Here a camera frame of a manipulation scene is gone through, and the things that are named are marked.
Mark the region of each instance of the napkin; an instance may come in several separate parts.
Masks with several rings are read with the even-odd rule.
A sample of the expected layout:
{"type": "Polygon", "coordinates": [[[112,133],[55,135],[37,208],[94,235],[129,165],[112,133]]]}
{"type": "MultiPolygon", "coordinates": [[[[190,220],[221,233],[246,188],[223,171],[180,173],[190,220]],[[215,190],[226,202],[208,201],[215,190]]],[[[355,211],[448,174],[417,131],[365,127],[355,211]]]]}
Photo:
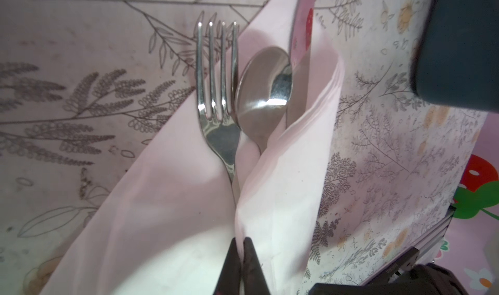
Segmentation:
{"type": "MultiPolygon", "coordinates": [[[[270,0],[241,33],[240,71],[262,48],[288,51],[295,6],[296,0],[270,0]]],[[[311,56],[304,115],[287,130],[281,124],[261,156],[241,136],[237,209],[190,95],[71,245],[41,294],[212,293],[234,236],[239,248],[244,237],[253,239],[272,294],[294,294],[309,256],[344,74],[316,22],[311,56]]]]}

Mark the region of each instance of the white flower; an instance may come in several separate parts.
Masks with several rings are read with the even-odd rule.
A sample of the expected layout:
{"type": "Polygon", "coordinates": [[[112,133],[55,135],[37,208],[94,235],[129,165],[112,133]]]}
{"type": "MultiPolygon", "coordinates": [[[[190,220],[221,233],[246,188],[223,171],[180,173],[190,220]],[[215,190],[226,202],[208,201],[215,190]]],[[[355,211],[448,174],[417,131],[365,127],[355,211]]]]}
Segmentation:
{"type": "Polygon", "coordinates": [[[473,270],[465,268],[465,273],[471,278],[470,287],[473,290],[488,290],[494,282],[494,277],[490,271],[485,268],[481,269],[479,272],[474,272],[473,270]]]}

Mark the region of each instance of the silver fork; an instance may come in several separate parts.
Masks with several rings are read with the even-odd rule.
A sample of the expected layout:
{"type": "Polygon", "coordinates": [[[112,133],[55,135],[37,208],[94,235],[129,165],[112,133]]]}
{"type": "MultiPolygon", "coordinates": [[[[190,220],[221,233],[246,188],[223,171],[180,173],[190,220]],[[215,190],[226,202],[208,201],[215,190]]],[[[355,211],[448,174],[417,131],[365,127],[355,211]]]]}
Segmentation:
{"type": "MultiPolygon", "coordinates": [[[[213,23],[208,26],[209,31],[209,105],[205,105],[205,87],[203,78],[203,26],[198,23],[198,42],[196,46],[196,91],[198,94],[199,124],[209,147],[215,152],[227,168],[228,177],[231,183],[235,174],[235,151],[239,143],[240,129],[235,123],[232,113],[234,111],[234,93],[238,83],[238,43],[237,25],[234,22],[232,32],[232,64],[231,64],[231,88],[227,98],[226,91],[226,50],[225,50],[225,23],[221,28],[221,59],[220,59],[220,98],[221,98],[221,118],[216,114],[216,109],[220,105],[217,100],[215,88],[215,52],[213,23]]],[[[239,198],[234,194],[234,204],[239,198]]]]}

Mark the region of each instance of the spoon bowl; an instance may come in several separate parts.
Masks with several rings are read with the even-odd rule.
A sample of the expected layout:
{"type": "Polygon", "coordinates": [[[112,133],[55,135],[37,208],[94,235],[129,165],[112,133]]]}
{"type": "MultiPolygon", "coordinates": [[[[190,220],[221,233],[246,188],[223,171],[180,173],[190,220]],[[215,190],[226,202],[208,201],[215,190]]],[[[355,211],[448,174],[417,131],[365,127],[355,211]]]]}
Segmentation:
{"type": "Polygon", "coordinates": [[[235,115],[260,153],[286,113],[291,89],[290,57],[277,46],[259,51],[242,74],[235,93],[235,115]]]}

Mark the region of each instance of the napkin fold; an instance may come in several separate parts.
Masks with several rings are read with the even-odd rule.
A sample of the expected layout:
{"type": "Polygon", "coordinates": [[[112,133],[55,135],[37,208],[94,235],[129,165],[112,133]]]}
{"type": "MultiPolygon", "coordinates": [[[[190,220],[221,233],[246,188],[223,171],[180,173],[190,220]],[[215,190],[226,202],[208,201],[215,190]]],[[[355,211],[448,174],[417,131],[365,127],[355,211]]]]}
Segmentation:
{"type": "MultiPolygon", "coordinates": [[[[239,37],[240,71],[260,49],[289,49],[296,0],[270,0],[239,37]]],[[[241,136],[234,207],[225,167],[200,130],[190,95],[72,244],[46,294],[204,294],[231,239],[251,237],[272,294],[294,294],[329,160],[344,66],[314,22],[307,111],[281,123],[261,157],[241,136]]]]}

